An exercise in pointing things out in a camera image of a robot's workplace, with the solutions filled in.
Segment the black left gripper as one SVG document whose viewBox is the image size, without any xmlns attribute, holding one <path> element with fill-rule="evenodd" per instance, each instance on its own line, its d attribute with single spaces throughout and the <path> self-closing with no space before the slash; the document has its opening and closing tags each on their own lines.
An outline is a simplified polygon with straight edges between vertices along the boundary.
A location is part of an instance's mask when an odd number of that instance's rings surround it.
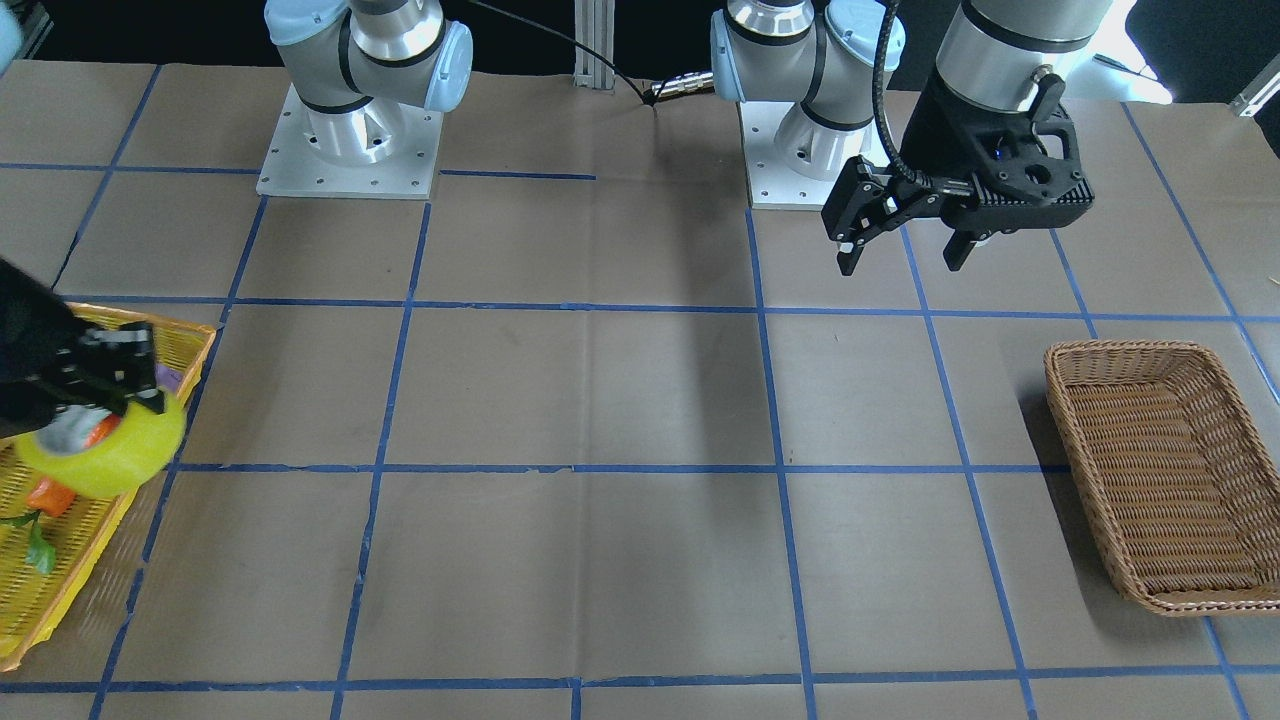
<svg viewBox="0 0 1280 720">
<path fill-rule="evenodd" d="M 910 178 L 876 167 L 863 155 L 844 164 L 820 209 L 837 245 L 840 273 L 851 275 L 865 246 L 920 217 L 952 228 L 943 247 L 950 272 L 960 272 L 995 232 L 1057 229 L 1094 202 L 1075 126 L 1061 104 L 1064 78 L 1036 83 L 1025 111 L 992 111 L 954 91 L 934 72 L 916 101 L 900 146 Z"/>
</svg>

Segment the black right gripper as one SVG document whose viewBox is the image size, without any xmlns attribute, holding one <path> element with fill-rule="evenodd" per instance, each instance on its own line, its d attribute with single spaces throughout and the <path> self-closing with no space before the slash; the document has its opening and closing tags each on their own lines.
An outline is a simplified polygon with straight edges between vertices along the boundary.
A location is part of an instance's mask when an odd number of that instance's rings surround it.
<svg viewBox="0 0 1280 720">
<path fill-rule="evenodd" d="M 49 287 L 1 260 L 1 437 L 49 425 L 61 407 L 137 404 L 161 414 L 154 324 L 105 328 L 77 316 Z M 70 375 L 63 369 L 70 366 Z"/>
</svg>

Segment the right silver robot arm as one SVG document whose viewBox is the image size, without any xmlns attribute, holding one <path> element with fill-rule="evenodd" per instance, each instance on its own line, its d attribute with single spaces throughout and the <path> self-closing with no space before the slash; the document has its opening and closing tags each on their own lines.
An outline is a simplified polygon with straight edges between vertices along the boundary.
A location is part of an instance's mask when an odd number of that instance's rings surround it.
<svg viewBox="0 0 1280 720">
<path fill-rule="evenodd" d="M 276 146 L 257 191 L 285 196 L 296 174 L 335 196 L 344 170 L 360 193 L 421 190 L 413 132 L 453 111 L 474 61 L 468 28 L 436 1 L 269 1 L 269 37 L 291 76 Z M 45 430 L 76 410 L 164 413 L 160 324 L 104 325 L 3 264 L 3 438 Z"/>
</svg>

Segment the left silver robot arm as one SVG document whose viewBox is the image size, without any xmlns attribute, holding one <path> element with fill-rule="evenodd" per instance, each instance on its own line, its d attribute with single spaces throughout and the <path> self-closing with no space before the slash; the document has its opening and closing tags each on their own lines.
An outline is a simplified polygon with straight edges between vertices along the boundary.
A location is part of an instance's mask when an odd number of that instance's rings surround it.
<svg viewBox="0 0 1280 720">
<path fill-rule="evenodd" d="M 896 1 L 727 1 L 712 17 L 716 92 L 787 102 L 788 165 L 833 186 L 820 210 L 851 275 L 864 247 L 916 218 L 951 231 L 957 272 L 992 234 L 1060 229 L 1094 204 L 1066 77 L 1106 1 L 963 1 L 901 143 L 884 91 L 906 42 Z"/>
</svg>

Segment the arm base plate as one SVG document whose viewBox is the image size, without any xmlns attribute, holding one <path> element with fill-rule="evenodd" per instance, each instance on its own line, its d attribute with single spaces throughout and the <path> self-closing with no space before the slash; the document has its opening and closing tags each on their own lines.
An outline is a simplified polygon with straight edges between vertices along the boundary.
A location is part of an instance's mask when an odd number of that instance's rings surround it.
<svg viewBox="0 0 1280 720">
<path fill-rule="evenodd" d="M 861 156 L 874 167 L 888 163 L 873 124 L 831 129 L 796 102 L 740 102 L 739 117 L 755 209 L 819 211 L 846 160 Z"/>
<path fill-rule="evenodd" d="M 431 197 L 444 114 L 374 99 L 325 114 L 289 88 L 256 183 L 291 199 Z"/>
</svg>

